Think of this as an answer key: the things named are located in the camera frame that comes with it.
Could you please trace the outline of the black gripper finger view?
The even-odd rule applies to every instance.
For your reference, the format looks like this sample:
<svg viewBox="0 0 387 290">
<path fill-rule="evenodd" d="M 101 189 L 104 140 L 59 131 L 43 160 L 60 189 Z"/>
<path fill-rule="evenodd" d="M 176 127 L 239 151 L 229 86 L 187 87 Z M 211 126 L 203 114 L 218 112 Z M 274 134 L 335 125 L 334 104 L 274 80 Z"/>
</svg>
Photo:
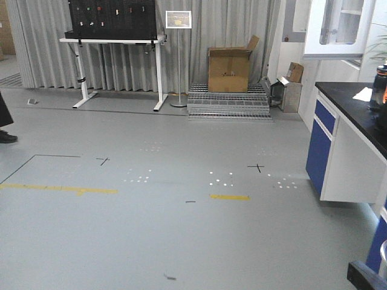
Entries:
<svg viewBox="0 0 387 290">
<path fill-rule="evenodd" d="M 386 280 L 361 261 L 348 264 L 346 277 L 356 289 L 386 290 Z"/>
</svg>

